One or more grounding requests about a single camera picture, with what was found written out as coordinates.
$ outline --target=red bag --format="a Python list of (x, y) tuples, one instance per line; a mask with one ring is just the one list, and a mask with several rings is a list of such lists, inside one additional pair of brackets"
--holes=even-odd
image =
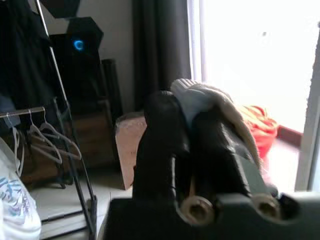
[(259, 106), (242, 106), (240, 112), (255, 139), (260, 158), (264, 159), (276, 139), (279, 124)]

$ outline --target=white floor tile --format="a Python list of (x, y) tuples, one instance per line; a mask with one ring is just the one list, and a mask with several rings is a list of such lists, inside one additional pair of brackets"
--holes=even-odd
[[(99, 233), (103, 219), (106, 216), (111, 198), (130, 198), (132, 188), (127, 191), (123, 188), (122, 178), (119, 173), (105, 173), (102, 170), (89, 173), (92, 189), (97, 196), (97, 235)], [(30, 194), (36, 201), (37, 210), (40, 218), (48, 219), (60, 215), (68, 214), (81, 210), (80, 201), (77, 195), (75, 185), (66, 186), (66, 189), (60, 189), (57, 185), (48, 185), (42, 188), (36, 188), (30, 191)], [(86, 182), (81, 178), (81, 187), (85, 200), (89, 199)], [(42, 225), (41, 239), (56, 236), (65, 232), (74, 231), (86, 226), (84, 215), (66, 217), (61, 220), (55, 220)], [(87, 232), (77, 232), (63, 237), (55, 238), (58, 240), (82, 240), (88, 239)]]

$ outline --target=bright window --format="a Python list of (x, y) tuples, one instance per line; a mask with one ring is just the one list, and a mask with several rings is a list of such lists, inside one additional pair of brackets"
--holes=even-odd
[(304, 131), (320, 1), (202, 0), (202, 79)]

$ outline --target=metal bolt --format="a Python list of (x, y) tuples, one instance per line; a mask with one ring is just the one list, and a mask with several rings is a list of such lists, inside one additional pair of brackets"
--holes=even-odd
[(270, 219), (281, 219), (281, 211), (278, 201), (270, 195), (257, 194), (252, 196), (252, 202), (257, 211)]
[(211, 202), (201, 196), (186, 198), (181, 204), (181, 213), (192, 225), (207, 225), (214, 219)]

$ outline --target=gray curtain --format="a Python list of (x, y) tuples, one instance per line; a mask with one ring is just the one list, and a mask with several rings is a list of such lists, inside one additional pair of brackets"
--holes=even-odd
[(187, 0), (133, 0), (135, 109), (146, 97), (190, 78)]

